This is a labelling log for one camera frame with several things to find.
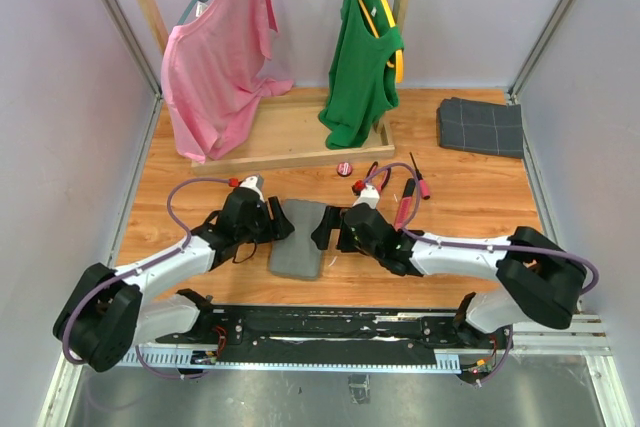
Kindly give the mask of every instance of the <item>pink t-shirt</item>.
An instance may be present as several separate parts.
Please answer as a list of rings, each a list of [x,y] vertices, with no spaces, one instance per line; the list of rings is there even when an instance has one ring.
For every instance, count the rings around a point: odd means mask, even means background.
[[[282,95],[292,80],[259,78],[278,31],[271,0],[213,0],[173,28],[162,59],[162,90],[178,153],[219,159],[249,136],[261,97]]]

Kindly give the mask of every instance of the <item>wooden tabletop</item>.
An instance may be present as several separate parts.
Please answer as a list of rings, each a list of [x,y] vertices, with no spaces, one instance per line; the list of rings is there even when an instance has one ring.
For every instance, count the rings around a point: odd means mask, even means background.
[[[497,90],[401,90],[400,107],[389,113],[396,144],[394,160],[410,162],[412,151],[431,187],[432,197],[421,203],[410,227],[459,237],[494,237],[511,234],[518,225],[540,229],[535,203],[522,161],[441,149],[436,143],[435,112],[449,97],[504,103]],[[166,198],[178,183],[192,178],[190,162],[175,152],[166,108],[153,138],[118,264],[147,257],[180,240],[184,232],[166,212]],[[261,172],[265,197],[308,199],[331,205],[354,202],[351,185],[361,179],[369,163],[355,164],[349,178],[336,174],[336,166]],[[393,221],[407,179],[394,171],[383,192],[379,211]],[[219,209],[229,188],[198,183],[185,187],[174,199],[176,214],[197,226]],[[496,284],[451,275],[429,278],[397,277],[360,254],[341,254],[332,246],[325,252],[321,276],[315,281],[292,280],[269,273],[270,245],[260,245],[242,264],[224,264],[213,272],[191,278],[172,289],[191,288],[212,295],[216,302],[248,304],[307,304],[389,307],[458,307],[469,292],[482,292]],[[238,253],[249,254],[252,245]]]

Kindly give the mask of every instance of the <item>green tank top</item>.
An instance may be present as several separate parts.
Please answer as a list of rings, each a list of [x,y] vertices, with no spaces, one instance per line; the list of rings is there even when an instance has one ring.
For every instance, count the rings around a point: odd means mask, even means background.
[[[343,0],[342,27],[329,70],[329,98],[318,115],[331,129],[326,140],[330,149],[361,147],[373,123],[398,106],[396,71],[387,61],[404,47],[402,37],[398,27],[389,27],[380,0],[363,2],[380,38],[373,35],[358,0]]]

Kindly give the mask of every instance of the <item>clothing tag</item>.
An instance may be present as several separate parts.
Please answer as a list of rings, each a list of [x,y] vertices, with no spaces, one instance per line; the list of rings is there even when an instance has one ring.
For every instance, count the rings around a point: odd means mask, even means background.
[[[207,10],[207,7],[209,7],[207,4],[198,1],[196,3],[196,17],[200,17],[204,13],[204,11]]]

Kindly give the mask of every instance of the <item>wooden frame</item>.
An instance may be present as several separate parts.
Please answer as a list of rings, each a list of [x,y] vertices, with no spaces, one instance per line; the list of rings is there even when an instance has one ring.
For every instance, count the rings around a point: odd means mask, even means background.
[[[137,0],[153,37],[164,52],[169,32],[155,0]],[[409,0],[394,0],[393,15],[402,30]],[[221,160],[209,160],[204,164],[192,163],[196,175],[218,172],[276,169],[327,165],[343,161],[365,161],[393,157],[395,145],[386,119],[382,119],[369,135],[364,146],[358,149],[329,150],[324,141],[329,134],[317,120],[324,107],[326,96],[309,98],[296,94],[296,89],[282,97],[263,99],[252,127],[252,135],[241,147]],[[295,128],[290,123],[294,118]],[[286,135],[274,125],[284,123]]]

